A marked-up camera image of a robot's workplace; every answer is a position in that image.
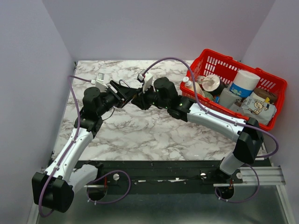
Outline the large brass padlock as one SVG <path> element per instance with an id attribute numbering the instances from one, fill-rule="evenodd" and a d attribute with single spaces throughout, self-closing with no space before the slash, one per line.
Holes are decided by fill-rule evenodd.
<path id="1" fill-rule="evenodd" d="M 119 80 L 121 93 L 127 100 L 132 100 L 138 93 L 138 89 L 131 87 L 124 79 Z"/>

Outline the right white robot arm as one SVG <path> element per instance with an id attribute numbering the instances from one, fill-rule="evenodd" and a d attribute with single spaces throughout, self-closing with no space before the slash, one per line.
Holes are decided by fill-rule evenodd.
<path id="1" fill-rule="evenodd" d="M 194 99 L 179 95 L 168 78 L 158 78 L 146 91 L 138 90 L 132 104 L 142 110 L 151 106 L 166 109 L 175 119 L 204 125 L 236 143 L 235 148 L 220 163 L 215 178 L 221 183 L 231 179 L 243 164 L 254 163 L 263 143 L 263 133 L 256 119 L 238 119 L 198 104 Z"/>

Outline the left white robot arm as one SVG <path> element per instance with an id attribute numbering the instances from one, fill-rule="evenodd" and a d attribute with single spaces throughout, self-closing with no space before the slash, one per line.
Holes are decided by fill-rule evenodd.
<path id="1" fill-rule="evenodd" d="M 84 165 L 74 171 L 81 154 L 92 142 L 103 124 L 102 116 L 111 108 L 123 108 L 137 95 L 137 89 L 110 81 L 111 87 L 101 92 L 97 87 L 84 91 L 83 107 L 78 109 L 74 129 L 65 147 L 57 158 L 42 173 L 32 178 L 34 203 L 38 205 L 40 216 L 47 217 L 43 208 L 51 212 L 66 212 L 75 193 L 88 183 L 99 184 L 103 172 L 92 165 Z"/>

